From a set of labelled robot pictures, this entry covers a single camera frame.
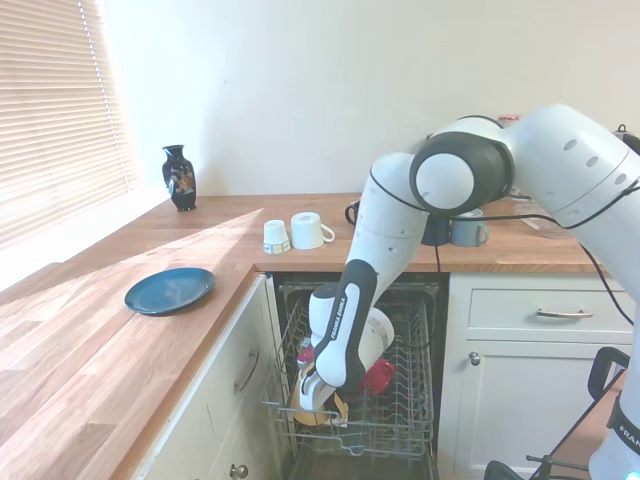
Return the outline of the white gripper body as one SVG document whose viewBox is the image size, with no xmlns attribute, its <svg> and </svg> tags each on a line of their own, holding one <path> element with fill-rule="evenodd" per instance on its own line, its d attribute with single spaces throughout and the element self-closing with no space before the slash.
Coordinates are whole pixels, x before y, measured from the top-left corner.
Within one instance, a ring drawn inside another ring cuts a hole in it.
<svg viewBox="0 0 640 480">
<path fill-rule="evenodd" d="M 302 372 L 299 380 L 299 403 L 304 410 L 322 410 L 325 402 L 335 393 L 335 388 L 326 384 L 315 371 Z"/>
</svg>

